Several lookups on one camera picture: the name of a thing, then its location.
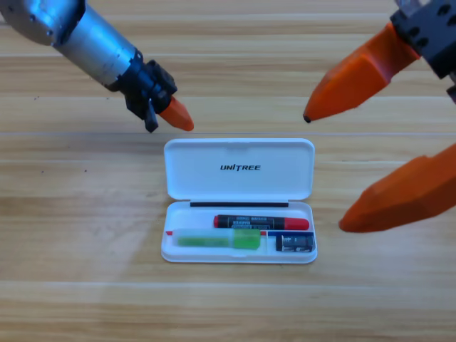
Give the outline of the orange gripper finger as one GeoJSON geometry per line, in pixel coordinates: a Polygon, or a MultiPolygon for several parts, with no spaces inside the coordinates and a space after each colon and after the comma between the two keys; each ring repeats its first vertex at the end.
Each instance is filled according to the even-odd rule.
{"type": "Polygon", "coordinates": [[[339,221],[345,232],[392,229],[455,206],[455,146],[420,156],[366,188],[339,221]]]}

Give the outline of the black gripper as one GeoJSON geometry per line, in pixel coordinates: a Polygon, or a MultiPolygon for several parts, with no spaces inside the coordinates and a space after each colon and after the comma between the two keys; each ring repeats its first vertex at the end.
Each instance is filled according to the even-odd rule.
{"type": "Polygon", "coordinates": [[[420,57],[438,78],[455,81],[455,0],[396,1],[396,5],[392,24],[321,79],[304,110],[307,123],[357,108],[420,57]]]}
{"type": "Polygon", "coordinates": [[[177,92],[174,78],[155,60],[144,63],[141,52],[130,60],[126,72],[106,88],[125,96],[127,109],[144,121],[149,133],[158,127],[158,114],[174,128],[194,129],[188,110],[173,96],[177,92]]]}

